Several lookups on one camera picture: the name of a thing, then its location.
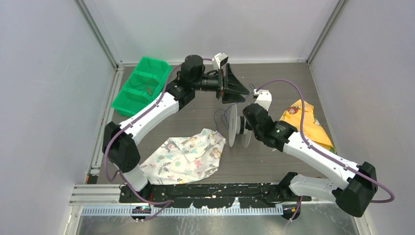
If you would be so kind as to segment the white perforated cable spool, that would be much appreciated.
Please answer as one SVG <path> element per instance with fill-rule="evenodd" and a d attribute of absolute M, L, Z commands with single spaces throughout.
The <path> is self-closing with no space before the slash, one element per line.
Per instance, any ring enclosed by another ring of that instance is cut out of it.
<path fill-rule="evenodd" d="M 247 148 L 249 146 L 252 131 L 248 129 L 248 123 L 244 116 L 238 115 L 237 105 L 232 105 L 230 108 L 230 114 L 228 115 L 228 143 L 230 147 L 233 147 L 237 136 L 241 137 L 242 146 Z"/>

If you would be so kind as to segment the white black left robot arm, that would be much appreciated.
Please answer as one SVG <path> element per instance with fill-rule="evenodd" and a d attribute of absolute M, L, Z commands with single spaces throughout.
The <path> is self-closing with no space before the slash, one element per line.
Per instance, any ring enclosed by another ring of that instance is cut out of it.
<path fill-rule="evenodd" d="M 123 123 L 109 122 L 104 129 L 102 152 L 104 164 L 114 164 L 139 203 L 150 196 L 147 178 L 139 166 L 138 144 L 159 123 L 175 114 L 195 98 L 197 91 L 214 92 L 222 103 L 244 102 L 249 89 L 233 74 L 228 56 L 219 53 L 210 61 L 215 71 L 205 71 L 206 58 L 189 55 L 177 67 L 172 81 L 166 80 L 157 98 Z"/>

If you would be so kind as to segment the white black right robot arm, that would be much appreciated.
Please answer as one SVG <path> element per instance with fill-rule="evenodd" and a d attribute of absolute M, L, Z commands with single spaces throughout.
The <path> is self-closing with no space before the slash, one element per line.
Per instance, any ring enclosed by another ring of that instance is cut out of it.
<path fill-rule="evenodd" d="M 362 217 L 377 192 L 376 169 L 368 162 L 362 165 L 345 160 L 310 139 L 303 138 L 296 127 L 274 121 L 257 103 L 243 109 L 243 115 L 255 138 L 267 147 L 294 156 L 322 173 L 326 178 L 306 177 L 289 172 L 281 180 L 279 194 L 292 201 L 310 196 L 331 201 L 349 215 Z"/>

